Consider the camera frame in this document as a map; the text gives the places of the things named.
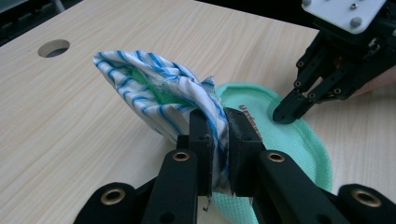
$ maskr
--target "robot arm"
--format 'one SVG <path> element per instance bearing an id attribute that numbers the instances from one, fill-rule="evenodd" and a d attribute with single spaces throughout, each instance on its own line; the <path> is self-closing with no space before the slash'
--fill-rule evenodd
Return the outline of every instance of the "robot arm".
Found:
<path id="1" fill-rule="evenodd" d="M 319 33 L 296 64 L 294 89 L 274 111 L 275 122 L 293 123 L 314 104 L 345 100 L 396 64 L 396 5 L 358 3 L 303 1 Z"/>

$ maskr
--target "cloth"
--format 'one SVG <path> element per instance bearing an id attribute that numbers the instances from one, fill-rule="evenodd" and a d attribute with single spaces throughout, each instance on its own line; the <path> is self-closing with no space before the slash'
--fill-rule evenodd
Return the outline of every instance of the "cloth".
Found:
<path id="1" fill-rule="evenodd" d="M 229 191 L 228 122 L 213 77 L 199 82 L 188 68 L 143 50 L 99 52 L 93 63 L 136 115 L 171 142 L 188 134 L 190 112 L 199 108 L 215 145 L 212 189 Z"/>
<path id="2" fill-rule="evenodd" d="M 257 223 L 257 218 L 248 198 L 224 193 L 229 188 L 225 106 L 253 118 L 267 148 L 288 153 L 314 183 L 331 188 L 332 170 L 325 147 L 303 119 L 289 125 L 272 122 L 281 97 L 270 89 L 254 83 L 216 88 L 213 77 L 200 82 L 188 68 L 142 50 L 99 52 L 93 62 L 136 115 L 171 142 L 179 134 L 189 134 L 192 110 L 203 111 L 216 144 L 212 202 L 232 223 Z"/>

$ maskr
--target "table hole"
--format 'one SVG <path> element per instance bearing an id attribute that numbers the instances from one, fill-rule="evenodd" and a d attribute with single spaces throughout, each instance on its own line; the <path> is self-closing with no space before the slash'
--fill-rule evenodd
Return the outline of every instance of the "table hole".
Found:
<path id="1" fill-rule="evenodd" d="M 64 39 L 51 40 L 38 49 L 38 55 L 43 58 L 52 58 L 65 53 L 70 43 Z"/>

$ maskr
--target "light wood tabletop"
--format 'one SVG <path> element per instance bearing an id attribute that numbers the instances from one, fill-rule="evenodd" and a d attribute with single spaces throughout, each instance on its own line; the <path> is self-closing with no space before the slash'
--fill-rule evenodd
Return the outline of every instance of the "light wood tabletop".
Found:
<path id="1" fill-rule="evenodd" d="M 92 63 L 96 52 L 155 52 L 199 78 L 214 76 L 217 85 L 254 82 L 285 96 L 317 32 L 191 0 L 84 0 L 5 44 L 0 222 L 73 223 L 95 190 L 143 185 L 174 149 L 105 80 Z M 70 46 L 39 56 L 49 42 L 40 54 Z M 393 86 L 314 105 L 304 115 L 329 152 L 332 193 L 359 183 L 396 202 L 395 111 Z M 212 208 L 199 209 L 198 223 L 228 222 Z"/>

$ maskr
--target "human hand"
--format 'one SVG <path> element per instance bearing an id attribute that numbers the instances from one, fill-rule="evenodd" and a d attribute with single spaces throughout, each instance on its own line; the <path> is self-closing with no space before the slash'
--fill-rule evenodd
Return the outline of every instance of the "human hand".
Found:
<path id="1" fill-rule="evenodd" d="M 355 91 L 351 97 L 356 97 L 362 95 L 368 91 L 376 90 L 380 87 L 388 86 L 390 84 L 396 83 L 396 65 L 379 75 L 378 77 L 373 78 L 371 81 L 364 84 L 360 89 Z"/>

